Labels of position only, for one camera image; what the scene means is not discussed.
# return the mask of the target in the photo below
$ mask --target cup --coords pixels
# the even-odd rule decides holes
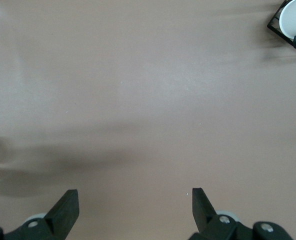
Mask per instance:
[[[282,9],[279,26],[286,37],[294,39],[293,46],[296,48],[296,0],[290,1]]]

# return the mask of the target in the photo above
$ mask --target silver bolt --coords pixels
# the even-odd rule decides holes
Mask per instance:
[[[220,220],[220,222],[222,222],[223,224],[229,224],[229,223],[230,223],[229,218],[226,217],[226,216],[221,216],[221,217],[219,218],[219,220]]]
[[[264,231],[267,231],[269,233],[273,232],[274,229],[272,226],[270,226],[268,223],[263,223],[261,224],[261,228],[264,230]]]
[[[37,221],[32,221],[31,223],[28,224],[28,228],[33,228],[33,227],[35,227],[37,225],[38,225]]]

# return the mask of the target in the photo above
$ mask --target table surface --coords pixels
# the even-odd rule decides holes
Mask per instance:
[[[0,0],[0,226],[78,189],[68,240],[186,240],[192,188],[296,240],[282,1]]]

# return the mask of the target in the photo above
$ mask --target black metal rack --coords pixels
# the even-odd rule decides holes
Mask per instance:
[[[294,41],[291,40],[290,38],[288,38],[287,36],[285,36],[282,31],[280,30],[279,27],[279,17],[280,17],[280,13],[282,11],[282,9],[293,0],[285,0],[281,6],[279,7],[278,11],[273,15],[272,19],[269,21],[267,28],[269,28],[271,31],[273,31],[274,33],[276,33],[279,37],[281,37],[282,39],[284,39],[287,43],[289,43],[290,45],[294,46]]]

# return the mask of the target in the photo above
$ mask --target screw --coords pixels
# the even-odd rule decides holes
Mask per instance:
[[[37,221],[32,221],[31,223],[28,224],[28,228],[33,228],[33,227],[35,227],[37,225],[38,225]]]
[[[230,223],[229,218],[226,217],[226,216],[221,216],[221,217],[219,218],[219,220],[220,220],[220,222],[222,222],[223,224],[229,224],[229,223]]]
[[[261,228],[264,230],[264,231],[267,231],[269,233],[273,232],[274,229],[272,226],[270,226],[268,223],[263,223],[261,224]]]

